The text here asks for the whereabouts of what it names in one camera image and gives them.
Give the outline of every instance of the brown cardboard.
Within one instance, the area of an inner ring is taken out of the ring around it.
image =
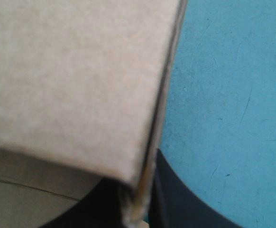
[[[0,182],[0,228],[37,228],[77,201]]]
[[[178,0],[0,0],[0,148],[137,186]]]

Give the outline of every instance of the blue surface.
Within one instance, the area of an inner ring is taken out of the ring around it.
[[[276,0],[190,0],[161,149],[202,200],[276,228]]]

